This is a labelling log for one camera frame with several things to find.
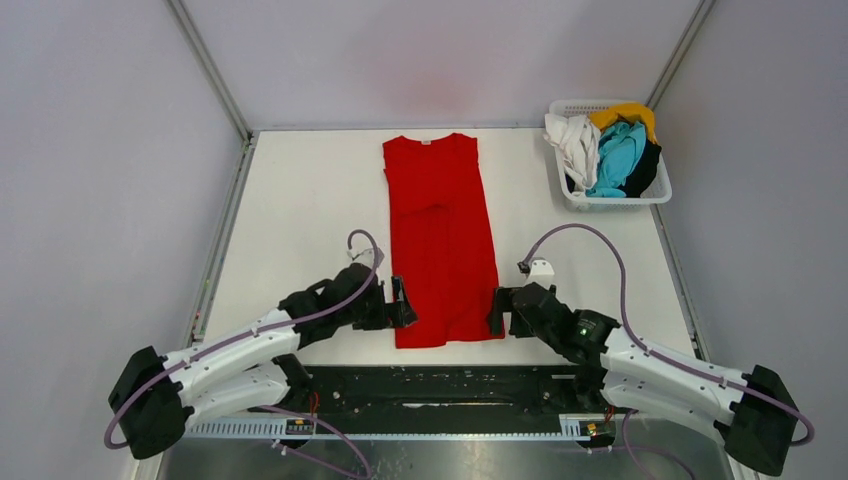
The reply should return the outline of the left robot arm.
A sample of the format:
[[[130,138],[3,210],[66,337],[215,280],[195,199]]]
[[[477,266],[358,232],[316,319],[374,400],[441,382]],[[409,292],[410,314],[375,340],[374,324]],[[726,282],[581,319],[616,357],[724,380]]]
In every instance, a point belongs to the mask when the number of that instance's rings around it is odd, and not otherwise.
[[[393,299],[373,268],[352,263],[281,300],[248,326],[216,340],[159,354],[133,353],[108,396],[114,417],[104,434],[111,450],[154,457],[197,424],[232,412],[280,404],[296,411],[309,401],[299,365],[281,357],[331,338],[339,328],[402,329],[418,320],[402,278],[391,279]]]

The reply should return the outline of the red t-shirt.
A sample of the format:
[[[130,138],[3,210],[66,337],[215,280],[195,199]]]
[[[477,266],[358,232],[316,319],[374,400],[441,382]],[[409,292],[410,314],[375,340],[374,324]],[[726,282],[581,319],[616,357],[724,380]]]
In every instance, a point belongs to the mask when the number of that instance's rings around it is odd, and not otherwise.
[[[396,332],[396,347],[502,338],[489,325],[499,278],[477,139],[398,136],[384,142],[383,159],[391,268],[418,315]]]

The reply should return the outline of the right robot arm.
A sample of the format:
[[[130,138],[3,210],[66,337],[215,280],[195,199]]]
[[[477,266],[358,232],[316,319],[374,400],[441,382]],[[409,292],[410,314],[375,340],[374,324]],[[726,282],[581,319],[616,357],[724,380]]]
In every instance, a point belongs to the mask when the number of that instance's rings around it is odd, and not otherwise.
[[[749,372],[698,360],[640,338],[617,320],[572,310],[536,283],[498,287],[491,320],[511,316],[507,333],[536,338],[581,367],[575,402],[661,416],[715,441],[764,475],[782,475],[798,419],[782,378],[761,365]]]

